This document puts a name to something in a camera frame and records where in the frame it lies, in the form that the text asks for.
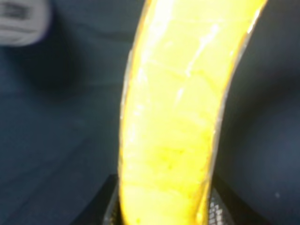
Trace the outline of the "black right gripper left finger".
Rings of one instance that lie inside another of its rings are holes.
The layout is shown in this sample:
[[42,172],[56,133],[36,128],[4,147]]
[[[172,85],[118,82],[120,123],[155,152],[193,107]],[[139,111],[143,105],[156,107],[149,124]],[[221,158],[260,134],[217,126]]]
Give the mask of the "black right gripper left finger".
[[121,225],[119,202],[119,178],[109,175],[92,201],[91,225]]

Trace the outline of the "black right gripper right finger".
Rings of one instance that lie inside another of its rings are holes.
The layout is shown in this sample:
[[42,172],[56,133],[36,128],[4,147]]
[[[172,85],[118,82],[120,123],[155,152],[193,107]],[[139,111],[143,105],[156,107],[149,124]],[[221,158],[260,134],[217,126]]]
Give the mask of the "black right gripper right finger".
[[209,225],[235,225],[232,214],[230,212],[231,194],[226,184],[214,175],[211,184],[211,192],[209,196]]

